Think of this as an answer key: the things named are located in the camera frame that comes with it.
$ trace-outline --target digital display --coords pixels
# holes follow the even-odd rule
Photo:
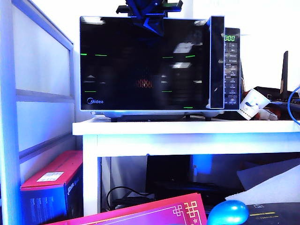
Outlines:
[[[235,41],[234,35],[225,35],[224,41]]]

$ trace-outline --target white paper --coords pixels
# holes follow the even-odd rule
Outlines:
[[[300,165],[225,199],[239,200],[246,205],[300,202]]]

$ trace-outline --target paper cup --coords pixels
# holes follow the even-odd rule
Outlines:
[[[270,100],[264,95],[255,89],[251,89],[241,102],[238,113],[249,120],[258,113],[259,109],[263,109],[269,103]]]

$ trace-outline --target black microwave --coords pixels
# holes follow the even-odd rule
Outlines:
[[[159,36],[130,17],[80,17],[82,111],[120,118],[240,108],[240,30],[225,28],[223,16],[163,25]]]

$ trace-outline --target desk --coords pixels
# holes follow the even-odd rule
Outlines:
[[[300,126],[291,120],[112,123],[95,117],[73,123],[73,135],[83,135],[85,216],[100,211],[99,157],[300,151]]]

